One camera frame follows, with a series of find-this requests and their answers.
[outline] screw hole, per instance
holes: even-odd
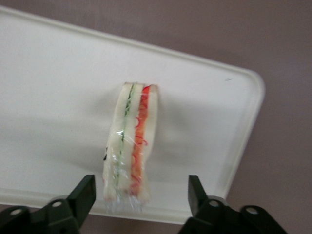
[[[252,214],[252,215],[257,215],[258,214],[258,211],[255,208],[253,208],[253,207],[247,207],[246,211],[248,213]]]
[[[59,233],[66,233],[67,232],[67,229],[66,228],[61,228],[61,230],[59,231]]]
[[[218,207],[219,203],[217,201],[212,200],[212,201],[209,202],[209,205],[211,205],[213,207]]]
[[[57,201],[57,202],[54,202],[53,204],[52,204],[52,206],[53,207],[58,207],[58,206],[60,206],[62,203],[60,202],[60,201]]]
[[[16,209],[16,210],[13,210],[10,215],[17,215],[21,212],[21,209]]]

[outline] plastic tray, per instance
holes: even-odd
[[[152,201],[107,214],[102,162],[126,81],[159,85]],[[188,175],[226,197],[262,99],[254,72],[0,8],[0,203],[45,205],[95,174],[92,214],[183,223]]]

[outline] black plastic part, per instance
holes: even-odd
[[[286,234],[273,217],[259,206],[244,206],[241,208],[240,213],[261,234]]]
[[[189,176],[188,200],[192,215],[196,215],[201,205],[207,200],[207,195],[198,176]]]
[[[69,194],[67,200],[79,227],[82,226],[96,200],[94,175],[86,175],[79,185]]]
[[[237,212],[222,198],[207,196],[196,175],[189,176],[188,201],[193,217],[179,234],[286,234],[261,207],[245,206]]]
[[[67,199],[56,199],[33,213],[12,206],[0,213],[1,234],[79,234],[96,199],[94,175],[86,175]]]

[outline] mauve surface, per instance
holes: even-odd
[[[235,209],[262,206],[287,232],[311,233],[312,1],[0,0],[0,4],[258,72],[266,96],[228,202]],[[179,229],[89,215],[81,233],[174,234]]]

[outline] plastic wrap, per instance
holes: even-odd
[[[151,199],[145,174],[157,119],[158,88],[125,83],[121,89],[104,157],[104,200],[113,210],[140,208]]]

